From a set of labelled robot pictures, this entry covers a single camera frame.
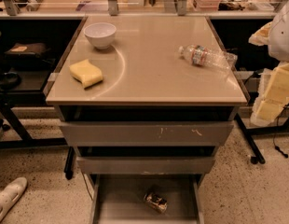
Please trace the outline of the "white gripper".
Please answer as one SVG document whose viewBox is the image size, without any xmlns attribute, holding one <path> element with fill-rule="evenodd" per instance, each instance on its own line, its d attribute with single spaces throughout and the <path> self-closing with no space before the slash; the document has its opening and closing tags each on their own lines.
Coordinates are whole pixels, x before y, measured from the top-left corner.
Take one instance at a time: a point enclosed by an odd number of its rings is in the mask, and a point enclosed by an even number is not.
<svg viewBox="0 0 289 224">
<path fill-rule="evenodd" d="M 279 61 L 275 68 L 265 68 L 261 74 L 250 117 L 254 125 L 266 127 L 289 104 L 289 24 L 268 22 L 252 34 L 248 42 L 256 46 L 267 45 L 269 56 Z"/>
</svg>

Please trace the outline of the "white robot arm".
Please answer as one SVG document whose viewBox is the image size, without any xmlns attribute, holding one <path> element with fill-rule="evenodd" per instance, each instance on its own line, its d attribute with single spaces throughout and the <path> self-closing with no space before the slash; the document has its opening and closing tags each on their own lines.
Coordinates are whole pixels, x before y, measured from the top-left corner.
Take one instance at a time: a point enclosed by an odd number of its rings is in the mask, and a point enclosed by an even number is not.
<svg viewBox="0 0 289 224">
<path fill-rule="evenodd" d="M 265 127 L 272 123 L 289 104 L 289 0 L 276 14 L 248 40 L 256 46 L 268 46 L 268 55 L 279 61 L 269 70 L 264 69 L 258 86 L 250 121 Z"/>
</svg>

